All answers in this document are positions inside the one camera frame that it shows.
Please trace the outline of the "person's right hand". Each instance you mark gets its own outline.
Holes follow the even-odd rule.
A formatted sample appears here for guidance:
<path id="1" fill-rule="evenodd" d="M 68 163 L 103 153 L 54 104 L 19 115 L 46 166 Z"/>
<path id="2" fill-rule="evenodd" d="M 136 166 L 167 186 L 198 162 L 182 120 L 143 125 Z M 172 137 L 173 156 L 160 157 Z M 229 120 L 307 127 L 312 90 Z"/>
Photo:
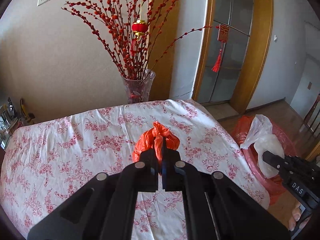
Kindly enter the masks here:
<path id="1" fill-rule="evenodd" d="M 300 209 L 301 203 L 300 202 L 296 202 L 295 204 L 295 208 L 292 210 L 291 213 L 291 217 L 289 218 L 288 224 L 289 224 L 289 230 L 293 231 L 296 227 L 297 222 L 300 220 L 302 212 Z M 299 228 L 303 229 L 304 226 L 306 226 L 306 224 L 308 223 L 308 221 L 310 220 L 311 216 L 309 216 L 308 218 L 304 219 L 301 223 Z"/>

